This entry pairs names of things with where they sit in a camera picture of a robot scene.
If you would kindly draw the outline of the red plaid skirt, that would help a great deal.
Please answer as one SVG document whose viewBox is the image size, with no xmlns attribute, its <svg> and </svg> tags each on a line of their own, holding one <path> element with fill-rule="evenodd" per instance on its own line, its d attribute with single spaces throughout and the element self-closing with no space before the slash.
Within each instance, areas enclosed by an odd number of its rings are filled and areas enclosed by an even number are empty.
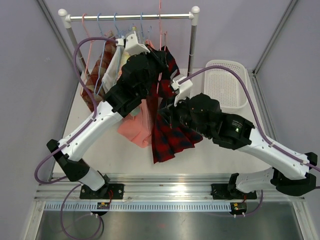
<svg viewBox="0 0 320 240">
<path fill-rule="evenodd" d="M 175 96 L 173 90 L 170 89 L 170 81 L 180 74 L 176 60 L 168 47 L 163 46 L 161 50 L 166 52 L 165 59 L 168 68 L 162 73 L 159 83 L 152 85 L 150 95 L 146 99 L 153 121 L 151 148 L 154 164 L 173 159 L 175 154 L 185 149 L 194 148 L 195 144 L 203 140 L 200 134 L 182 124 L 171 127 L 159 114 L 159 110 L 164 108 L 167 101 Z"/>
</svg>

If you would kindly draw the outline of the salmon pink skirt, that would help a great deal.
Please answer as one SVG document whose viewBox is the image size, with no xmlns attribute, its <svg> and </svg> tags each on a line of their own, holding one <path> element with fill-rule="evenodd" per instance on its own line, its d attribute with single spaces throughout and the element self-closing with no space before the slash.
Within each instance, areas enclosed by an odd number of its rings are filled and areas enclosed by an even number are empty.
<svg viewBox="0 0 320 240">
<path fill-rule="evenodd" d="M 117 129 L 117 133 L 140 148 L 146 148 L 152 142 L 153 119 L 147 100 L 142 99 L 139 113 L 126 116 Z"/>
</svg>

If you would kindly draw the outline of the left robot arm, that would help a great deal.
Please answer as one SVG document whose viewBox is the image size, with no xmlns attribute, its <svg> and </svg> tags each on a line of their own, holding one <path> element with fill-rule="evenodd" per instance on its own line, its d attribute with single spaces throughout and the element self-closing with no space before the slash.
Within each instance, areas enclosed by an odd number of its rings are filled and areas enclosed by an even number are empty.
<svg viewBox="0 0 320 240">
<path fill-rule="evenodd" d="M 117 83 L 105 94 L 94 112 L 69 137 L 47 144 L 55 161 L 71 182 L 89 187 L 98 199 L 107 196 L 109 180 L 90 167 L 83 156 L 109 128 L 120 122 L 151 94 L 159 74 L 167 69 L 166 52 L 152 49 L 132 55 L 122 67 Z"/>
</svg>

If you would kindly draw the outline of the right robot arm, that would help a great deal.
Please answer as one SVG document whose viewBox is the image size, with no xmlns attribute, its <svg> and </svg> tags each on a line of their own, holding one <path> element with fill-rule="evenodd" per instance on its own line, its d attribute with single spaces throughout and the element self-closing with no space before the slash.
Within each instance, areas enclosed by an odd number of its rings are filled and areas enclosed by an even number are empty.
<svg viewBox="0 0 320 240">
<path fill-rule="evenodd" d="M 255 191 L 263 190 L 300 197 L 317 189 L 317 178 L 310 173 L 310 165 L 318 160 L 315 153 L 289 150 L 293 155 L 290 157 L 275 143 L 263 139 L 252 122 L 240 115 L 222 112 L 220 103 L 203 93 L 178 103 L 168 100 L 158 112 L 170 127 L 184 126 L 221 148 L 249 154 L 270 166 L 253 173 L 233 173 L 228 184 L 212 189 L 214 199 L 248 198 Z"/>
</svg>

